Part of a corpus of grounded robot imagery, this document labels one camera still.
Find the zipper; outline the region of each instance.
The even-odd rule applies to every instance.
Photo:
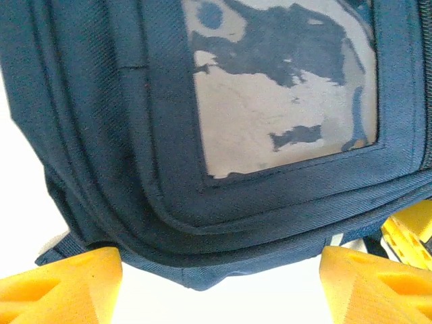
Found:
[[[432,0],[418,0],[423,30],[426,92],[426,147],[421,170],[432,167]]]

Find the white background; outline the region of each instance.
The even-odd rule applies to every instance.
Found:
[[[10,120],[0,79],[0,278],[35,268],[41,248],[67,230],[47,194],[43,168]],[[195,292],[124,264],[117,323],[320,323],[330,312],[319,280],[320,258]]]

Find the yellow plastic piece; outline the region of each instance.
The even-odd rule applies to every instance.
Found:
[[[403,223],[390,217],[381,228],[384,240],[402,263],[432,270],[432,257],[419,238]]]
[[[432,324],[432,272],[339,246],[321,282],[335,324]]]
[[[0,324],[108,324],[122,282],[116,248],[0,280]]]
[[[420,241],[426,243],[432,237],[432,201],[424,200],[393,216],[403,223]]]

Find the navy fabric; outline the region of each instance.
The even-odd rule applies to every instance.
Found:
[[[215,14],[210,29],[214,9],[200,12]],[[336,234],[367,236],[430,197],[416,1],[377,1],[374,17],[378,143],[218,182],[203,164],[179,1],[4,0],[11,116],[73,233],[38,263],[114,245],[125,262],[203,290],[316,256]]]

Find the clear plastic pocket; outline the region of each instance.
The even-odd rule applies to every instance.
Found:
[[[182,1],[210,176],[376,141],[370,1]]]

